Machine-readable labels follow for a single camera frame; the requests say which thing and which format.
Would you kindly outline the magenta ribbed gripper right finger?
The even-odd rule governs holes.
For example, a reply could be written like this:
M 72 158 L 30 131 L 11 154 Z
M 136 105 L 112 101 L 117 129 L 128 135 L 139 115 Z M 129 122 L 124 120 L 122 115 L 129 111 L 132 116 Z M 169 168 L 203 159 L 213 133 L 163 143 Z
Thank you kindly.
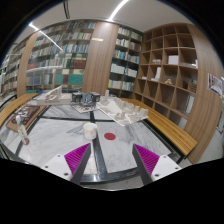
M 159 156 L 137 144 L 133 145 L 132 154 L 144 185 L 181 170 L 168 155 Z

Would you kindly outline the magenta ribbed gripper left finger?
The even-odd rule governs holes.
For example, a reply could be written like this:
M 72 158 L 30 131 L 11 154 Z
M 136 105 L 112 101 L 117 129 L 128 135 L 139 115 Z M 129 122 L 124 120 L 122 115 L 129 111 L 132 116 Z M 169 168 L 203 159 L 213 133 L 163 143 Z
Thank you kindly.
M 42 169 L 79 185 L 90 154 L 91 144 L 87 143 L 65 155 L 55 155 Z

